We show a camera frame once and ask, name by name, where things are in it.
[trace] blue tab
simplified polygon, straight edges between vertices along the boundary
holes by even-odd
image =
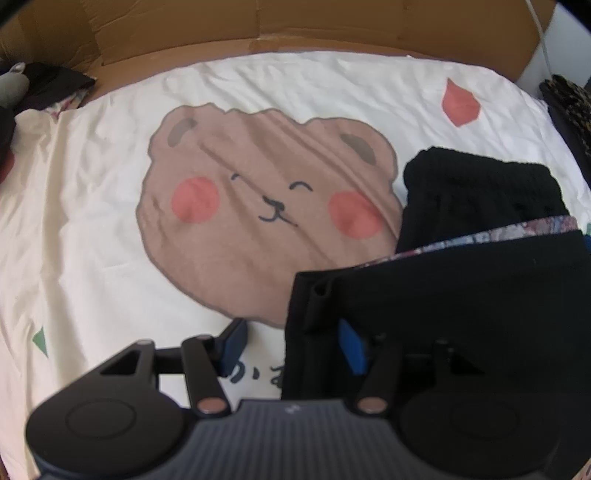
[[[347,321],[339,320],[339,345],[353,375],[365,375],[368,370],[368,360],[365,356],[363,340]]]
[[[248,325],[246,320],[242,320],[237,324],[236,329],[226,339],[222,357],[219,361],[220,377],[228,377],[232,375],[234,367],[238,363],[238,359],[246,348],[248,343]]]

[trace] red petal print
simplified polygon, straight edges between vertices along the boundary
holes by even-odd
[[[6,180],[6,177],[8,177],[8,174],[12,170],[13,166],[14,154],[12,153],[12,150],[9,149],[6,154],[6,158],[0,160],[0,183]]]
[[[447,79],[441,108],[456,127],[473,122],[480,114],[480,103],[472,92],[456,85],[451,79]]]

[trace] gray plush toy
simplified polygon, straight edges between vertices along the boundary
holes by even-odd
[[[24,63],[17,63],[0,75],[0,106],[11,109],[27,94],[29,79],[23,74]]]

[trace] cardboard box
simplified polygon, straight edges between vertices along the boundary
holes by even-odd
[[[96,78],[96,85],[84,100],[88,103],[95,98],[119,87],[139,82],[152,75],[176,67],[184,67],[198,61],[218,60],[252,53],[269,51],[344,50],[381,55],[406,55],[425,57],[420,53],[398,48],[377,47],[366,44],[336,40],[317,40],[302,37],[267,37],[255,40],[222,40],[216,42],[168,48],[154,53],[139,55],[109,65],[96,62],[87,74]]]
[[[533,3],[545,28],[555,2]],[[415,51],[512,80],[539,42],[523,0],[33,0],[0,30],[0,47],[10,61],[86,71],[97,59],[223,40],[281,49],[293,38]]]

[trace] brown bear face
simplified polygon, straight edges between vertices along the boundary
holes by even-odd
[[[148,256],[230,317],[283,326],[296,272],[394,252],[396,156],[367,124],[181,106],[148,153],[137,209]]]

